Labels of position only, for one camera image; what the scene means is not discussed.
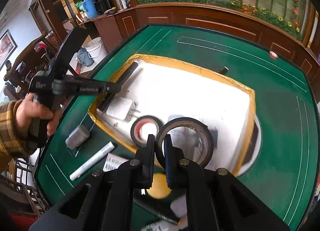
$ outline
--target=tape roll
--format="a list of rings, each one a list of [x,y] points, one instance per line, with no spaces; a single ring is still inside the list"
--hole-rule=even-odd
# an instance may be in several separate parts
[[[188,127],[197,132],[199,138],[201,140],[201,152],[199,154],[199,158],[195,161],[197,162],[202,168],[206,167],[207,164],[210,162],[213,154],[213,138],[208,130],[208,127],[201,123],[200,121],[190,118],[190,117],[179,117],[175,118],[168,123],[166,123],[157,134],[156,137],[156,144],[157,148],[155,149],[155,154],[157,157],[158,162],[160,165],[165,169],[165,159],[162,152],[162,142],[166,136],[166,134],[176,128],[176,127]]]
[[[138,146],[138,147],[145,147],[147,144],[147,140],[143,140],[140,137],[140,129],[142,126],[144,126],[147,123],[152,123],[156,126],[156,135],[159,133],[159,130],[163,127],[163,123],[159,120],[159,118],[156,118],[152,115],[145,115],[140,118],[138,118],[132,125],[130,135],[132,141]]]

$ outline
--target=human hand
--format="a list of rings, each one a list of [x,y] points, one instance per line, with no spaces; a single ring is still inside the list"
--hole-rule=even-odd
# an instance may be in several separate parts
[[[47,124],[47,135],[55,133],[59,125],[59,119],[62,116],[62,109],[59,108],[54,113],[46,106],[33,102],[34,93],[29,93],[21,102],[16,113],[16,128],[18,133],[26,138],[32,118],[40,118],[50,120]],[[62,105],[66,105],[67,100],[64,100]]]

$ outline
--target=white bottle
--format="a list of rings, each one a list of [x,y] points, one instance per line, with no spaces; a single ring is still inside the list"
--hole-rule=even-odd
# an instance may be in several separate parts
[[[125,0],[121,0],[121,3],[123,5],[123,8],[126,9],[127,8],[127,2]]]

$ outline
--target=yellow ball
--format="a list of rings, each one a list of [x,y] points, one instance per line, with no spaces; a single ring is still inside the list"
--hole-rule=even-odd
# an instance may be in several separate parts
[[[167,179],[163,173],[155,173],[150,189],[147,189],[148,194],[155,199],[163,199],[170,195],[171,189],[168,188]]]

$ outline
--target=yellow tape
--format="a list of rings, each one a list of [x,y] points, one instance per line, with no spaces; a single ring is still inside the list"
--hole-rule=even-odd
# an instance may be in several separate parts
[[[161,56],[154,56],[154,55],[145,55],[145,54],[134,54],[132,55],[123,65],[122,67],[116,71],[109,79],[111,82],[116,82],[118,78],[124,73],[124,71],[133,63],[135,59],[141,59],[145,62],[160,65],[164,67],[174,68],[174,69],[181,69],[184,71],[188,71],[206,78],[210,78],[216,81],[219,81],[221,83],[227,84],[229,86],[233,86],[237,89],[242,90],[243,92],[247,93],[250,97],[250,103],[249,103],[249,114],[248,114],[248,122],[247,127],[244,133],[244,139],[242,142],[241,150],[239,157],[236,161],[236,164],[232,170],[233,175],[237,175],[241,165],[243,163],[244,157],[246,155],[246,152],[249,147],[249,143],[252,137],[253,132],[253,126],[254,126],[254,116],[256,112],[256,103],[255,103],[255,92],[253,89],[249,88],[248,86],[232,79],[227,76],[221,75],[217,72],[211,71],[209,69],[204,69],[202,67],[199,67],[194,64],[187,63],[185,61],[180,61],[172,58],[167,57],[161,57]],[[118,131],[115,131],[113,129],[110,129],[108,126],[106,126],[103,121],[101,121],[98,118],[97,115],[97,105],[101,102],[102,96],[97,97],[95,101],[92,103],[92,105],[89,107],[88,114],[91,117],[91,119],[95,122],[95,124],[98,125],[103,131],[105,131],[108,135],[110,135],[113,139],[115,139],[118,143],[122,144],[124,147],[126,147],[131,152],[135,153],[137,151],[137,147],[129,142],[128,140],[125,140],[122,137],[122,134],[120,134]]]

